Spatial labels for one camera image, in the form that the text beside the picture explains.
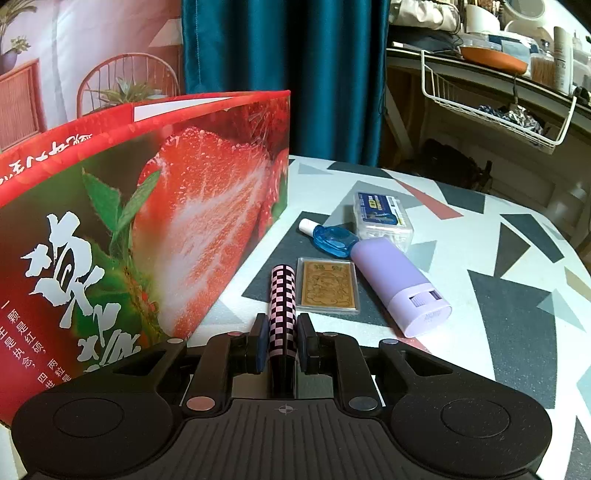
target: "bottle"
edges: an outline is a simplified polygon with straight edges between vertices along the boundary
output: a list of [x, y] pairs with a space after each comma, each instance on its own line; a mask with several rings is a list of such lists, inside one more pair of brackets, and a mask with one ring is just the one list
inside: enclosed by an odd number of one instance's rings
[[405, 337], [433, 330], [452, 313], [447, 300], [388, 238], [357, 242], [351, 260]]
[[300, 222], [300, 231], [312, 237], [315, 246], [339, 258], [348, 258], [359, 238], [339, 226], [324, 227], [319, 223], [304, 218]]
[[570, 95], [573, 87], [573, 37], [564, 28], [554, 27], [554, 89]]

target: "blue spray bottle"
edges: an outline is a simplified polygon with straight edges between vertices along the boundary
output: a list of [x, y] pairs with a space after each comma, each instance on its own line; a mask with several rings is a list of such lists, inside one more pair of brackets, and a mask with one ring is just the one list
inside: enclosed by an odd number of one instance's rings
[[349, 258], [351, 249], [359, 238], [348, 230], [339, 226], [322, 226], [304, 218], [300, 222], [300, 231], [312, 237], [314, 244], [331, 255], [339, 258]]

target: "table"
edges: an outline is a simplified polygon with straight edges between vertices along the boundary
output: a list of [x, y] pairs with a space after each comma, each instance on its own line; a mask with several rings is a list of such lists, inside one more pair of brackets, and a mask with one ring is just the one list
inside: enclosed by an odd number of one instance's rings
[[[445, 325], [404, 341], [534, 397], [554, 430], [538, 474], [544, 480], [590, 478], [591, 278], [550, 221], [506, 200], [429, 179], [304, 157], [290, 163], [287, 210], [189, 345], [247, 331], [256, 314], [267, 311], [276, 264], [295, 267], [298, 257], [326, 257], [297, 231], [301, 218], [350, 226], [354, 192], [391, 194], [415, 229], [407, 255], [453, 307]], [[312, 313], [316, 330], [351, 335], [366, 346], [400, 336], [363, 284], [360, 297], [360, 315]], [[2, 438], [0, 460], [9, 451]]]

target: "crosshair mark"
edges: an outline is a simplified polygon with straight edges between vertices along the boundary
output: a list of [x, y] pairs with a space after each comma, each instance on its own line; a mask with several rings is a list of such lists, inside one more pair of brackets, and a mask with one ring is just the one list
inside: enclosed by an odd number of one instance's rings
[[283, 413], [283, 415], [288, 415], [291, 412], [297, 410], [296, 408], [292, 407], [291, 405], [288, 405], [287, 403], [285, 405], [282, 405], [281, 407], [277, 408], [277, 410], [280, 413]]

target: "cloth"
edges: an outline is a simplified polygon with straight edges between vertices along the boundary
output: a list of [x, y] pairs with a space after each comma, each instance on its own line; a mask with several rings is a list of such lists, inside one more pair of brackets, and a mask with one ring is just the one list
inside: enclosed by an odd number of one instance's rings
[[388, 21], [392, 25], [455, 33], [459, 30], [460, 14], [454, 5], [447, 3], [429, 0], [391, 0]]
[[188, 93], [289, 89], [293, 154], [376, 165], [388, 0], [183, 0]]

